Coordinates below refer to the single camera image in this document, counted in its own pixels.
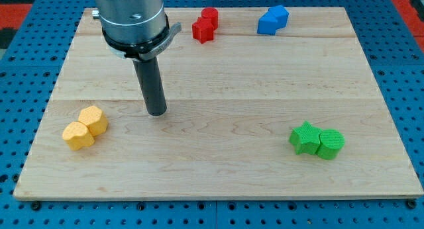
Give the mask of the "black clamp ring mount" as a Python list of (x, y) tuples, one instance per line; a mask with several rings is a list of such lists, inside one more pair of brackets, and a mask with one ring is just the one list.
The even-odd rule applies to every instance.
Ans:
[(136, 59), (140, 61), (147, 61), (161, 54), (172, 43), (175, 35), (181, 31), (182, 24), (175, 23), (169, 26), (169, 20), (166, 16), (166, 27), (158, 36), (138, 44), (124, 44), (113, 40), (106, 33), (106, 30), (102, 28), (103, 37), (112, 53), (120, 58)]

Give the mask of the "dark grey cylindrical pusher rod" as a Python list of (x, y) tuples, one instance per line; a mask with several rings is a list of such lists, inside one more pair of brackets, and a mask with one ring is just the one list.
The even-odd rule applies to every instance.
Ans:
[(157, 58), (133, 60), (132, 62), (148, 114), (163, 115), (167, 110), (167, 105)]

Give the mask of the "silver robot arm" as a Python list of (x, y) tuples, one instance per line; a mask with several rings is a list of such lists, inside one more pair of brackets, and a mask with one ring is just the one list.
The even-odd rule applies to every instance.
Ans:
[(122, 58), (131, 59), (148, 114), (167, 111), (157, 56), (182, 31), (169, 24), (164, 0), (95, 0), (106, 43)]

